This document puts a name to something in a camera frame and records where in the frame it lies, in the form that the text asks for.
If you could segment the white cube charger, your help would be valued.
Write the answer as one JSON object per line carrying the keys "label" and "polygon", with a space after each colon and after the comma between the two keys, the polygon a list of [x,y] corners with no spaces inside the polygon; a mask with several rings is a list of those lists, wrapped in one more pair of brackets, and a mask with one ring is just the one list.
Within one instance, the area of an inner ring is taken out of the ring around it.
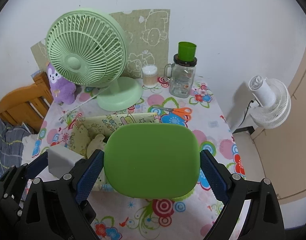
{"label": "white cube charger", "polygon": [[48,170],[56,178],[61,178],[84,156],[62,145],[50,146],[48,152]]}

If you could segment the purple plush bunny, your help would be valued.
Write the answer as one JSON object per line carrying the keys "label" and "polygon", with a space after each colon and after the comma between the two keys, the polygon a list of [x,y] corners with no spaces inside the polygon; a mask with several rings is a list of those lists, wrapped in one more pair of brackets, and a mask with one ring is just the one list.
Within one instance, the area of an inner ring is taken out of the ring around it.
{"label": "purple plush bunny", "polygon": [[71,105],[75,101],[76,85],[59,74],[51,63],[47,65],[46,73],[54,102]]}

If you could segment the wooden chair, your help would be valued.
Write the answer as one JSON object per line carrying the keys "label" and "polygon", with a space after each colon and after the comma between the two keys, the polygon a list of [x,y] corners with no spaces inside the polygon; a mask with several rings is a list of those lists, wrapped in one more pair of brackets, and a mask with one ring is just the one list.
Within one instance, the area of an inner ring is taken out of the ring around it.
{"label": "wooden chair", "polygon": [[53,102],[45,72],[33,77],[34,83],[17,88],[0,100],[0,119],[13,126],[23,123],[38,132]]}

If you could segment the orange handled scissors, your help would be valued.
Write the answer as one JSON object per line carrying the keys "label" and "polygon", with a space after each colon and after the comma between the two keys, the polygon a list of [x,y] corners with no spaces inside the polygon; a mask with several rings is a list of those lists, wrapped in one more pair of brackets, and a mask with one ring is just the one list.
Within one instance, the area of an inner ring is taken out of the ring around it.
{"label": "orange handled scissors", "polygon": [[163,111],[167,111],[170,113],[174,113],[175,115],[179,116],[182,118],[184,121],[190,121],[191,120],[191,114],[192,114],[192,109],[188,107],[183,107],[183,108],[167,108],[167,107],[161,107],[161,106],[155,106],[156,109],[160,109]]}

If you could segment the cartoon print fabric storage box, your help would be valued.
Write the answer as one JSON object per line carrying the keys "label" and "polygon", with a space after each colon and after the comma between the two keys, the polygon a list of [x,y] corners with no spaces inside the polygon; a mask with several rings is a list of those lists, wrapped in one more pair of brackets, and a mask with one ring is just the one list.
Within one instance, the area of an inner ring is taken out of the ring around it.
{"label": "cartoon print fabric storage box", "polygon": [[88,159],[99,149],[104,150],[108,138],[118,128],[127,124],[159,123],[156,113],[110,114],[80,117],[73,124],[69,149]]}

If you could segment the cotton swab container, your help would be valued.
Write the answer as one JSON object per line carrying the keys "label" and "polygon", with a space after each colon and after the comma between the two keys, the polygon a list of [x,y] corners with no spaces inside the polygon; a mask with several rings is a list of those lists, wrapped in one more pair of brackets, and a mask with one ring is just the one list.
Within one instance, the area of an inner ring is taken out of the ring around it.
{"label": "cotton swab container", "polygon": [[147,65],[142,68],[143,86],[154,88],[157,85],[158,69],[155,65]]}

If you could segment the green plastic cup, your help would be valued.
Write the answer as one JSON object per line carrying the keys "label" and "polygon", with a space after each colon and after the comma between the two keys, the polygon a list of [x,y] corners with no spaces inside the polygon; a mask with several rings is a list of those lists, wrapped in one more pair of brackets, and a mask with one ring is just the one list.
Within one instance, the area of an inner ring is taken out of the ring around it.
{"label": "green plastic cup", "polygon": [[181,61],[192,62],[195,58],[196,44],[192,42],[181,41],[178,43],[177,57]]}

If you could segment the grey plaid blanket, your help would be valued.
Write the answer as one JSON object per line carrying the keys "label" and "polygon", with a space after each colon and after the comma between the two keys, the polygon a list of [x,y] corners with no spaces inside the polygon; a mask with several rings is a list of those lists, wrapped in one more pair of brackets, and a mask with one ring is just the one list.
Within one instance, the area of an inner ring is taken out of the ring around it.
{"label": "grey plaid blanket", "polygon": [[12,165],[21,165],[23,138],[29,135],[30,133],[22,126],[12,126],[0,120],[0,175]]}

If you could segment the beige cabinet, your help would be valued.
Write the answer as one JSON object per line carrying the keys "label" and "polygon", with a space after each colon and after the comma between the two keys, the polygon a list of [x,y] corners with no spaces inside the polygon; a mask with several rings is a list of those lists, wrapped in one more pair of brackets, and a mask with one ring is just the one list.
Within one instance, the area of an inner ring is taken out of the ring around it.
{"label": "beige cabinet", "polygon": [[278,128],[234,134],[248,180],[267,177],[281,206],[284,226],[306,223],[306,48],[289,86],[292,109]]}

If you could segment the glass mason jar mug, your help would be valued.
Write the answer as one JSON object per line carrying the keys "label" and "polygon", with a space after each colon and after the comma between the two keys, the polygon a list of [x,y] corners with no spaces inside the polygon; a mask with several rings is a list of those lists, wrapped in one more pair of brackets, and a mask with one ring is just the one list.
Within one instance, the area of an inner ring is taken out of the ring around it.
{"label": "glass mason jar mug", "polygon": [[175,54],[173,61],[164,67],[164,79],[169,83],[169,93],[179,98],[188,98],[194,81],[197,58],[187,62],[180,60],[178,54]]}

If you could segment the green desk fan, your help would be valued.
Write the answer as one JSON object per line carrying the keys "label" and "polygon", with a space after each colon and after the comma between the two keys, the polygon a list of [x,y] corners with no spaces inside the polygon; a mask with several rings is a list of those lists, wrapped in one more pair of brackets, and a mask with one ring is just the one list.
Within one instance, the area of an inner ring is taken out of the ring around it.
{"label": "green desk fan", "polygon": [[68,81],[100,89],[96,100],[105,111],[121,111],[139,101],[142,86],[123,76],[128,43],[110,15],[78,9],[57,18],[46,35],[46,51],[55,70]]}

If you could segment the beige cartoon placemat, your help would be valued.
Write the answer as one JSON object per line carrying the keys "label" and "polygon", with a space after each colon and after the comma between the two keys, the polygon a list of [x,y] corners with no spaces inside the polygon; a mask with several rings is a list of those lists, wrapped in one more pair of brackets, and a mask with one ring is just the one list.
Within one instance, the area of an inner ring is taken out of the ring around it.
{"label": "beige cartoon placemat", "polygon": [[141,78],[142,68],[147,65],[155,65],[162,75],[168,63],[170,10],[139,9],[111,16],[125,31],[129,43],[123,75]]}

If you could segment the white clip fan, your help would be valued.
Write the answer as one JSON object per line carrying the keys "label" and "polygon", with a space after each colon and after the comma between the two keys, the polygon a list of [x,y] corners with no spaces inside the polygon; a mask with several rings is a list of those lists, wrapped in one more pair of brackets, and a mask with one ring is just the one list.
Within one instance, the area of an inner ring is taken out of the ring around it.
{"label": "white clip fan", "polygon": [[273,129],[286,121],[292,102],[284,83],[278,79],[267,79],[256,75],[249,81],[249,90],[259,104],[250,112],[257,126]]}

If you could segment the floral tablecloth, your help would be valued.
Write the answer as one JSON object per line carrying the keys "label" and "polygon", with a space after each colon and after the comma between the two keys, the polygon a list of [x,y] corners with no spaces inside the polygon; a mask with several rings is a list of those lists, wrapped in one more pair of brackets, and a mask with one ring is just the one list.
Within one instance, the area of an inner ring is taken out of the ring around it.
{"label": "floral tablecloth", "polygon": [[[80,117],[110,114],[156,113],[161,122],[189,128],[201,150],[209,150],[215,159],[232,173],[245,176],[242,160],[232,133],[213,95],[201,78],[196,77],[188,98],[169,93],[169,85],[159,78],[156,87],[145,88],[142,97],[127,109],[108,112],[95,100],[98,89],[78,89],[72,105],[53,103],[40,132],[24,143],[22,161],[29,163],[52,145],[69,148],[73,124]],[[191,120],[184,121],[174,113],[156,109],[192,109]],[[100,239],[203,239],[222,211],[204,175],[187,195],[172,200],[136,199],[123,196],[100,177],[89,201],[96,211],[92,226]]]}

